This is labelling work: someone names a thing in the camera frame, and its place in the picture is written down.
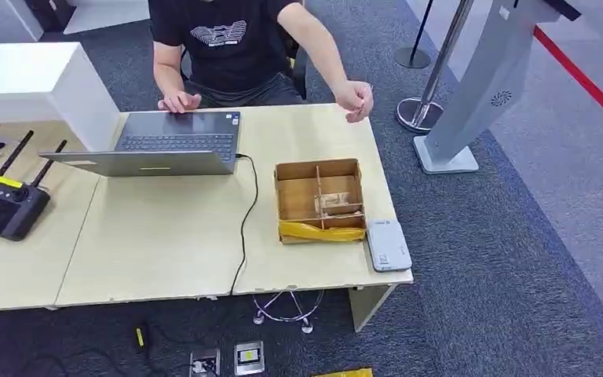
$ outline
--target stanchion post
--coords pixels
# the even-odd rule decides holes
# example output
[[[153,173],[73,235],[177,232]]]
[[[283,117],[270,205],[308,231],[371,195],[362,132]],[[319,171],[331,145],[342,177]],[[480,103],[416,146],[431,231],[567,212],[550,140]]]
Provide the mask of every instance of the stanchion post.
[[[431,64],[431,57],[423,50],[419,49],[419,42],[422,40],[424,34],[424,27],[426,21],[429,19],[429,13],[431,13],[431,6],[433,0],[429,0],[426,3],[426,10],[424,11],[424,17],[422,18],[422,24],[419,25],[419,31],[417,32],[417,38],[415,38],[415,44],[410,47],[402,47],[394,53],[394,60],[401,66],[406,68],[421,69],[426,68]]]
[[[473,0],[461,0],[459,3],[422,97],[407,98],[399,102],[397,119],[404,128],[421,134],[428,133],[443,114],[443,108],[432,102],[433,95],[440,81],[440,73],[447,65],[472,7]]]

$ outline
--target speaker grille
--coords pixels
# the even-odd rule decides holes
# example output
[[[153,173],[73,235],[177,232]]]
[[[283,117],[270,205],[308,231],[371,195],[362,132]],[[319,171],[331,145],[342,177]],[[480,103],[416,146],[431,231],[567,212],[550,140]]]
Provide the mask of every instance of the speaker grille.
[[[509,90],[501,90],[491,98],[491,106],[499,108],[512,99],[512,92]]]

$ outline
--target man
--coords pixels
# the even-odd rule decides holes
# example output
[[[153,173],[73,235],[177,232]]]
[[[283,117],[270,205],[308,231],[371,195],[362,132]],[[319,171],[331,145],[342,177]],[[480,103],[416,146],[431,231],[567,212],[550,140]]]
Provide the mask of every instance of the man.
[[[301,104],[275,43],[281,25],[306,50],[351,122],[373,108],[371,86],[349,81],[329,31],[296,0],[149,0],[154,77],[169,112],[203,107]],[[192,59],[187,93],[181,45]]]

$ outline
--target t-shirt graphic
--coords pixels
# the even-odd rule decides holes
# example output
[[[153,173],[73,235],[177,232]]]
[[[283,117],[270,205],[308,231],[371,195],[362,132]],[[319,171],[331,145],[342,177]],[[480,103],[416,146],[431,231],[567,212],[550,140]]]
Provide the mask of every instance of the t-shirt graphic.
[[[231,26],[214,26],[209,29],[205,26],[198,26],[191,30],[191,35],[205,43],[209,47],[236,45],[241,42],[241,38],[246,33],[246,21],[236,21]]]

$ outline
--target black chair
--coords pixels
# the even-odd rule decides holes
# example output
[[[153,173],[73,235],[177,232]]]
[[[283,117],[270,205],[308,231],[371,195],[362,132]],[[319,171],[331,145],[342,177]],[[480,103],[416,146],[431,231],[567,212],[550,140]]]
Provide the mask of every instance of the black chair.
[[[294,88],[299,92],[299,95],[303,100],[306,100],[306,62],[308,61],[308,55],[303,48],[299,46],[282,27],[278,27],[279,38],[276,41],[272,41],[274,46],[280,46],[280,42],[283,42],[283,48],[285,54],[290,60],[290,66],[287,67],[283,73],[292,79]],[[184,81],[188,81],[188,76],[184,73],[184,57],[188,54],[188,51],[184,47],[181,53],[181,77]]]

